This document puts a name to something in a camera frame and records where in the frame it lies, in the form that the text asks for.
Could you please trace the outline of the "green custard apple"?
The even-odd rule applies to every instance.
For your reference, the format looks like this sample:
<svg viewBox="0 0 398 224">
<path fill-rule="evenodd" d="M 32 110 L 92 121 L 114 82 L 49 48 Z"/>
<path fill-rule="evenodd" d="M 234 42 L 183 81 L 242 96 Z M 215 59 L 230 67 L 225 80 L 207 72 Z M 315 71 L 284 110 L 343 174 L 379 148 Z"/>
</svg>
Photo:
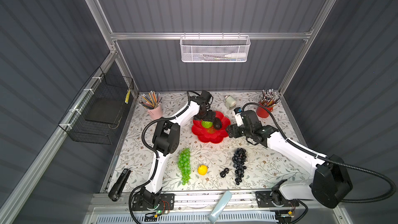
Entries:
<svg viewBox="0 0 398 224">
<path fill-rule="evenodd" d="M 203 128 L 209 129 L 209 128 L 211 128 L 213 126 L 213 123 L 211 121 L 202 120 L 201 121 L 201 125 L 202 125 Z"/>
</svg>

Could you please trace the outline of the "large black grape bunch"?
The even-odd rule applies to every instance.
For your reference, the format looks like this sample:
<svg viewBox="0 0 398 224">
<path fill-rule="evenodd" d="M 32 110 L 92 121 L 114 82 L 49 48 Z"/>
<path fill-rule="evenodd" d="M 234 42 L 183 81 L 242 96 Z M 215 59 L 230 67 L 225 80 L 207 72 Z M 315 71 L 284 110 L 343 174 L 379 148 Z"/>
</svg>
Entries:
<svg viewBox="0 0 398 224">
<path fill-rule="evenodd" d="M 239 186 L 242 183 L 243 177 L 245 176 L 245 170 L 247 169 L 247 167 L 245 166 L 246 160 L 247 160 L 246 149 L 238 148 L 234 151 L 232 162 L 235 174 L 234 180 L 237 186 Z"/>
</svg>

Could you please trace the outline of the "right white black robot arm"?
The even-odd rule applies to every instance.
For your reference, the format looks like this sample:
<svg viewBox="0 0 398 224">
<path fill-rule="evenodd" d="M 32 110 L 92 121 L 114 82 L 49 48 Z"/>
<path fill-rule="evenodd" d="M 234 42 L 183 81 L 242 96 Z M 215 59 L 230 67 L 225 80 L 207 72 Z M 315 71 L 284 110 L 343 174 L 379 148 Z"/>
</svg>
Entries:
<svg viewBox="0 0 398 224">
<path fill-rule="evenodd" d="M 297 182 L 282 179 L 274 185 L 269 197 L 276 207 L 282 207 L 291 200 L 316 200 L 325 207 L 335 208 L 352 190 L 345 167 L 321 160 L 321 153 L 297 142 L 289 144 L 280 130 L 271 125 L 262 125 L 252 110 L 235 108 L 234 117 L 236 123 L 226 128 L 229 137 L 244 137 L 250 144 L 277 151 L 311 176 L 310 179 Z"/>
</svg>

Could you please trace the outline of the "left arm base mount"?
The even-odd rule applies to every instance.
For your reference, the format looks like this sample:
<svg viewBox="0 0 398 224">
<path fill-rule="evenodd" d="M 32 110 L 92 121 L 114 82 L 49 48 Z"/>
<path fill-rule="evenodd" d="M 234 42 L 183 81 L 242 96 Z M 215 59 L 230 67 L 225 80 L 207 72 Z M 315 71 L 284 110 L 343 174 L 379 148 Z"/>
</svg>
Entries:
<svg viewBox="0 0 398 224">
<path fill-rule="evenodd" d="M 133 211 L 171 211 L 174 209 L 175 194 L 157 194 L 155 196 L 133 195 L 131 209 Z"/>
</svg>

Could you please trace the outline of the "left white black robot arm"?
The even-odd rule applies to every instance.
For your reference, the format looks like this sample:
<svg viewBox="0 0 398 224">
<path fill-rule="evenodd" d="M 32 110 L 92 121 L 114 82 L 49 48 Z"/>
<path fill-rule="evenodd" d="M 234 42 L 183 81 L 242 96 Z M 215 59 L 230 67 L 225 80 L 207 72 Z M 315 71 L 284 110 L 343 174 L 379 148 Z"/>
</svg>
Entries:
<svg viewBox="0 0 398 224">
<path fill-rule="evenodd" d="M 222 123 L 216 116 L 216 112 L 210 109 L 213 100 L 208 91 L 197 93 L 192 90 L 187 91 L 187 103 L 175 114 L 169 117 L 161 117 L 149 123 L 142 132 L 143 144 L 154 152 L 153 164 L 150 170 L 150 177 L 142 193 L 156 195 L 161 192 L 165 166 L 172 153 L 178 148 L 180 141 L 180 128 L 189 120 L 200 120 L 212 123 L 212 127 L 220 130 Z M 150 146 L 145 140 L 146 131 L 155 124 L 155 131 L 152 138 L 153 145 Z"/>
</svg>

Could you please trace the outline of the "small black grape cluster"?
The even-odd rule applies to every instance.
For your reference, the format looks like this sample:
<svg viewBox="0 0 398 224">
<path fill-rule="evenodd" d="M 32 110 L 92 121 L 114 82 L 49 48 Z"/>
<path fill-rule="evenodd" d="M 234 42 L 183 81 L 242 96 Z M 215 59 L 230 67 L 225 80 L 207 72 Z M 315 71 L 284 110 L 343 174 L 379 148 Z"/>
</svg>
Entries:
<svg viewBox="0 0 398 224">
<path fill-rule="evenodd" d="M 224 169 L 219 173 L 219 175 L 220 175 L 221 178 L 225 178 L 225 177 L 227 176 L 227 174 L 229 174 L 229 172 L 230 172 L 229 168 L 224 168 Z"/>
</svg>

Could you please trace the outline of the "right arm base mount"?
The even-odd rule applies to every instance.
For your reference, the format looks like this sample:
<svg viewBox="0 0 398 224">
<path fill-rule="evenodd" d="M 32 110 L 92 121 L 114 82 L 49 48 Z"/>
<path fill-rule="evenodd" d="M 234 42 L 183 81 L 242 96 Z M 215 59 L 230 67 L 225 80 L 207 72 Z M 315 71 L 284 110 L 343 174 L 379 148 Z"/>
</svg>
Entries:
<svg viewBox="0 0 398 224">
<path fill-rule="evenodd" d="M 272 190 L 261 190 L 255 192 L 258 207 L 293 207 L 300 205 L 297 200 L 286 200 L 282 194 Z"/>
</svg>

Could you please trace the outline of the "yellow lemon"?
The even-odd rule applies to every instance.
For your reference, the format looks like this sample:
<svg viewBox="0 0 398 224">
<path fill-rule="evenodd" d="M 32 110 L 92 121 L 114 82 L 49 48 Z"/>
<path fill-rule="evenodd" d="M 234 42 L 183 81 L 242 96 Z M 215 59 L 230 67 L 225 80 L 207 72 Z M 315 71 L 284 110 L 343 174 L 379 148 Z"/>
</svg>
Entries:
<svg viewBox="0 0 398 224">
<path fill-rule="evenodd" d="M 198 173 L 199 173 L 200 175 L 206 175 L 207 172 L 208 172 L 208 167 L 207 167 L 207 166 L 205 166 L 205 165 L 200 165 L 200 166 L 198 167 Z"/>
</svg>

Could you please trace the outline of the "green grape bunch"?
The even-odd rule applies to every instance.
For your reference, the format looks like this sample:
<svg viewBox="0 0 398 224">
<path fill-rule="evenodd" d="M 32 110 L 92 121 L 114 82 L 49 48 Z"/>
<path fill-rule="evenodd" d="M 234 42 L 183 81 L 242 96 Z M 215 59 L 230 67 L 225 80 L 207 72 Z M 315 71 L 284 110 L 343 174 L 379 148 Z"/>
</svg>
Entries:
<svg viewBox="0 0 398 224">
<path fill-rule="evenodd" d="M 190 165 L 190 149 L 185 148 L 181 151 L 181 153 L 178 156 L 178 168 L 180 169 L 181 172 L 181 184 L 186 185 L 189 180 L 190 180 L 190 174 L 191 174 L 191 165 Z"/>
</svg>

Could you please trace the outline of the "red flower fruit bowl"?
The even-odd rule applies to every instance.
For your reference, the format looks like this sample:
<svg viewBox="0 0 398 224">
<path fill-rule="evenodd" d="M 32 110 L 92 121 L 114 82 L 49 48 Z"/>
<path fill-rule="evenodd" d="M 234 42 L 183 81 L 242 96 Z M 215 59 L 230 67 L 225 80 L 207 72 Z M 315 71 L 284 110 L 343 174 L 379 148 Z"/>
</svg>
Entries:
<svg viewBox="0 0 398 224">
<path fill-rule="evenodd" d="M 222 112 L 215 111 L 216 118 L 221 121 L 221 128 L 217 130 L 214 125 L 205 128 L 202 125 L 202 120 L 193 120 L 193 126 L 191 131 L 195 134 L 198 139 L 202 143 L 213 143 L 219 144 L 223 141 L 224 138 L 227 138 L 229 135 L 226 131 L 226 128 L 231 124 L 231 121 L 228 117 L 226 117 Z"/>
</svg>

